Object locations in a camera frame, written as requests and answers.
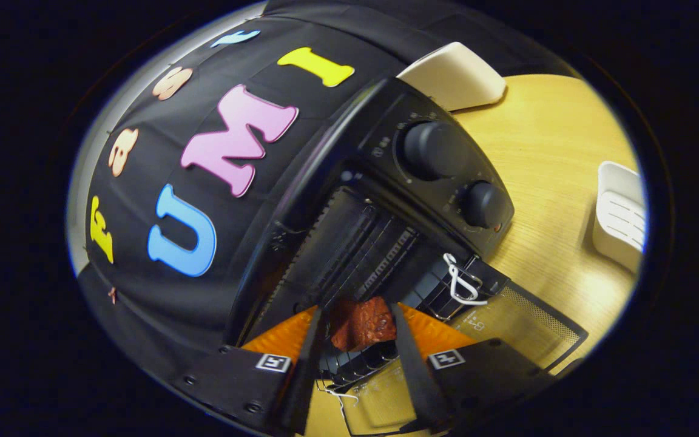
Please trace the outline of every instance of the white wire hook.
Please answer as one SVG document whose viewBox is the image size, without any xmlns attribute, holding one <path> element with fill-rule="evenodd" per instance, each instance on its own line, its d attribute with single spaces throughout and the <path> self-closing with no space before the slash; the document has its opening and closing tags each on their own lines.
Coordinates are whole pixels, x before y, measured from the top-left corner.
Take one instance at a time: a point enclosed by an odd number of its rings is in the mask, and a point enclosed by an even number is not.
<svg viewBox="0 0 699 437">
<path fill-rule="evenodd" d="M 486 300 L 476 300 L 476 298 L 479 297 L 479 291 L 476 289 L 476 287 L 469 284 L 465 279 L 460 277 L 460 271 L 463 271 L 463 269 L 458 267 L 458 261 L 455 260 L 454 255 L 444 254 L 444 261 L 447 263 L 447 266 L 449 266 L 449 275 L 452 277 L 449 290 L 449 294 L 450 296 L 452 296 L 452 299 L 455 299 L 455 301 L 458 301 L 463 305 L 487 305 Z M 471 276 L 472 279 L 477 280 L 477 282 L 479 282 L 479 279 L 475 277 L 473 274 L 469 274 L 468 272 L 465 273 Z M 460 285 L 462 285 L 466 290 L 468 290 L 469 293 L 471 293 L 471 297 L 469 298 L 470 300 L 466 300 L 458 296 L 458 292 L 456 290 L 458 282 L 460 282 Z"/>
<path fill-rule="evenodd" d="M 327 385 L 325 385 L 325 381 L 322 382 L 322 385 L 323 385 L 324 389 L 320 388 L 320 384 L 318 382 L 317 390 L 324 391 L 325 393 L 328 393 L 329 395 L 336 396 L 336 399 L 339 400 L 339 410 L 342 413 L 342 418 L 346 419 L 346 417 L 344 416 L 344 402 L 342 401 L 342 398 L 353 398 L 355 400 L 355 404 L 353 404 L 353 407 L 355 407 L 357 405 L 357 403 L 360 402 L 360 398 L 358 398 L 358 396 L 345 395 L 344 393 L 336 393 L 335 391 L 329 389 L 327 387 Z"/>
</svg>

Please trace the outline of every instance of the control knob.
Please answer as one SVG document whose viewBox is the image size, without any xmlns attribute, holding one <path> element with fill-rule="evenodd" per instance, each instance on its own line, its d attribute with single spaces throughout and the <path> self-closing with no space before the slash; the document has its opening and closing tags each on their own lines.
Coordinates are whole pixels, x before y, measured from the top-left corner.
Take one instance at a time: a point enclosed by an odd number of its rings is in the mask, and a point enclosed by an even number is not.
<svg viewBox="0 0 699 437">
<path fill-rule="evenodd" d="M 486 229 L 499 226 L 510 216 L 513 207 L 505 191 L 484 181 L 475 183 L 468 190 L 462 204 L 465 222 Z"/>
<path fill-rule="evenodd" d="M 469 158 L 469 144 L 459 128 L 443 121 L 415 124 L 403 138 L 405 169 L 422 180 L 457 176 Z"/>
</svg>

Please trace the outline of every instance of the light blue letter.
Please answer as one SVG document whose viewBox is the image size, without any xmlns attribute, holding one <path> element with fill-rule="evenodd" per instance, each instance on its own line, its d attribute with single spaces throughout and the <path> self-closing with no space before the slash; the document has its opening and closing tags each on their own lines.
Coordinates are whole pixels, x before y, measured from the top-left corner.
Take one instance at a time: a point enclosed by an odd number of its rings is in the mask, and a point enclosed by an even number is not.
<svg viewBox="0 0 699 437">
<path fill-rule="evenodd" d="M 212 45 L 209 47 L 214 48 L 220 44 L 236 44 L 237 42 L 244 42 L 247 41 L 247 39 L 256 37 L 258 33 L 260 33 L 260 30 L 253 30 L 250 33 L 244 33 L 244 30 L 239 30 L 236 33 L 222 36 L 221 39 L 218 39 L 216 42 L 212 42 Z"/>
<path fill-rule="evenodd" d="M 155 213 L 161 219 L 167 214 L 171 215 L 185 226 L 191 227 L 196 232 L 197 241 L 196 247 L 187 251 L 161 235 L 161 228 L 155 225 L 150 228 L 150 236 L 147 239 L 147 254 L 150 255 L 150 259 L 161 260 L 187 276 L 197 277 L 206 273 L 212 265 L 217 247 L 217 235 L 209 217 L 193 205 L 174 196 L 174 188 L 168 183 L 158 196 Z"/>
</svg>

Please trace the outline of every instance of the wooden table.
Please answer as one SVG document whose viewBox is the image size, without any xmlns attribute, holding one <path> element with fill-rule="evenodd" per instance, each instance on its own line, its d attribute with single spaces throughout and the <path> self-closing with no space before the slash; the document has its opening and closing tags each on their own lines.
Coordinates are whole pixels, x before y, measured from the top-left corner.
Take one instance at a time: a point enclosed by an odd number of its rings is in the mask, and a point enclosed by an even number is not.
<svg viewBox="0 0 699 437">
<path fill-rule="evenodd" d="M 505 240 L 486 261 L 589 333 L 552 370 L 558 373 L 599 344 L 635 287 L 635 275 L 596 252 L 591 235 L 599 164 L 615 161 L 636 171 L 638 166 L 623 130 L 586 83 L 555 75 L 506 79 L 501 102 L 454 116 L 496 166 L 516 208 Z M 499 303 L 481 314 L 486 330 L 466 329 L 471 311 L 451 324 L 479 340 L 501 333 L 522 353 L 544 340 L 510 307 Z M 399 374 L 400 366 L 390 365 L 369 379 L 356 393 L 357 407 L 345 399 L 355 432 L 389 432 L 414 418 Z M 306 435 L 349 435 L 335 396 L 314 392 Z"/>
</svg>

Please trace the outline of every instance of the meat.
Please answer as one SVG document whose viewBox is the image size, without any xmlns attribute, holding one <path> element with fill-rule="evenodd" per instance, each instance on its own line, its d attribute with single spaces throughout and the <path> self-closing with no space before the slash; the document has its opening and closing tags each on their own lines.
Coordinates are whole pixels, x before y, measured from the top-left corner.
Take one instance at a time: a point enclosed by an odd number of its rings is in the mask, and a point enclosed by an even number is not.
<svg viewBox="0 0 699 437">
<path fill-rule="evenodd" d="M 396 324 L 385 299 L 366 302 L 341 300 L 331 311 L 331 342 L 344 352 L 360 351 L 374 343 L 396 339 Z"/>
</svg>

